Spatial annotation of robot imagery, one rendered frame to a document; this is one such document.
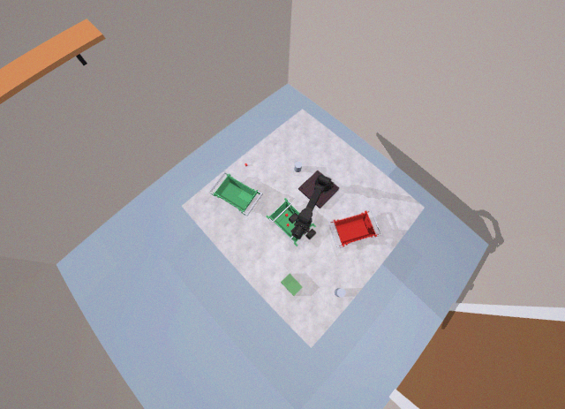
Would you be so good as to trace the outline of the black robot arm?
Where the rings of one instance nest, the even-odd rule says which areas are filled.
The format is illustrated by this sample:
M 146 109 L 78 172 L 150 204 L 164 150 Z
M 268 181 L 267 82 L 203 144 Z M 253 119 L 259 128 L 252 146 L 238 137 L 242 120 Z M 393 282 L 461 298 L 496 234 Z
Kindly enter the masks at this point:
M 305 209 L 303 209 L 301 211 L 301 213 L 298 214 L 298 218 L 295 222 L 296 226 L 291 230 L 291 235 L 296 238 L 296 239 L 301 239 L 305 230 L 307 230 L 311 223 L 312 223 L 312 216 L 313 216 L 313 209 L 318 201 L 318 199 L 320 198 L 320 195 L 324 192 L 327 193 L 328 191 L 330 191 L 333 187 L 334 187 L 334 183 L 333 181 L 331 181 L 332 178 L 326 177 L 322 174 L 320 174 L 316 181 L 315 181 L 315 187 L 314 187 L 314 192 L 313 195 L 311 197 L 311 199 L 309 200 L 307 206 Z

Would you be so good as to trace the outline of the green rectangular block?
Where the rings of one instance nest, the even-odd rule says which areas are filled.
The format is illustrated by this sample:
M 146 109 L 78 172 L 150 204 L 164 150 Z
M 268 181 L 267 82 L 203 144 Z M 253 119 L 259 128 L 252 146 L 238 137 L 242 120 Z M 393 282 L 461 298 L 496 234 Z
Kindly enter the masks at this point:
M 288 276 L 286 276 L 281 283 L 284 285 L 284 287 L 290 291 L 290 293 L 295 296 L 303 287 L 302 285 L 296 280 L 296 278 L 294 276 L 292 276 L 291 274 L 289 274 Z

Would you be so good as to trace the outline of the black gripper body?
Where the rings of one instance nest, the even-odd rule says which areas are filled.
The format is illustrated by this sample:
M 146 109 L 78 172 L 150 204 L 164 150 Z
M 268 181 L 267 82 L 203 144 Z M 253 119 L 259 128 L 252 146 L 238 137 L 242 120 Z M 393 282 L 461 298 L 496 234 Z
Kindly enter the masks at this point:
M 298 215 L 297 215 L 296 213 L 294 213 L 294 214 L 289 218 L 289 221 L 290 221 L 291 223 L 294 223 L 294 222 L 297 220 L 297 218 L 298 218 Z M 306 236 L 309 240 L 311 240 L 311 239 L 314 237 L 314 235 L 316 234 L 316 231 L 315 231 L 314 229 L 311 229 L 310 231 L 309 231 L 309 230 L 310 230 L 310 227 L 309 227 L 307 230 L 305 230 L 305 233 L 308 232 L 305 236 Z

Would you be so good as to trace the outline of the green plastic tray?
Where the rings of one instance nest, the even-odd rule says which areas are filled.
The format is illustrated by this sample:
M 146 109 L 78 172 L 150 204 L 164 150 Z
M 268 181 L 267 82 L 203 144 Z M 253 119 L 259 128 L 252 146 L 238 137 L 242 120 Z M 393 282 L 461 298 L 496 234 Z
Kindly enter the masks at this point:
M 227 173 L 228 177 L 224 179 L 224 181 L 218 187 L 215 193 L 210 192 L 217 184 L 217 182 L 221 179 L 224 173 Z M 230 174 L 227 171 L 225 171 L 224 173 L 218 178 L 218 180 L 215 182 L 215 184 L 212 186 L 209 192 L 214 196 L 217 195 L 217 197 L 223 198 L 228 203 L 238 208 L 238 210 L 242 210 L 241 213 L 248 215 L 251 209 L 253 208 L 253 206 L 255 205 L 255 203 L 257 202 L 257 200 L 259 199 L 259 197 L 262 195 L 262 192 L 258 190 L 254 191 L 254 189 L 237 181 L 232 176 L 230 176 Z M 260 193 L 260 196 L 253 203 L 252 207 L 246 214 L 244 211 L 256 193 Z
M 274 221 L 289 205 L 290 203 L 288 203 L 288 199 L 285 198 L 285 202 L 271 215 L 268 216 L 266 215 L 266 217 L 269 219 L 271 218 L 272 221 Z M 289 218 L 296 213 L 297 215 L 299 214 L 299 212 L 293 208 L 292 206 L 288 207 L 275 221 L 274 223 L 276 223 L 290 238 L 292 237 L 292 233 L 291 230 L 295 227 L 294 223 L 291 223 L 289 221 Z M 288 214 L 288 216 L 286 216 L 286 214 Z M 289 224 L 289 226 L 287 227 L 286 224 Z M 292 238 L 292 240 L 294 241 L 294 245 L 298 246 L 296 243 L 299 241 L 299 239 L 296 238 Z

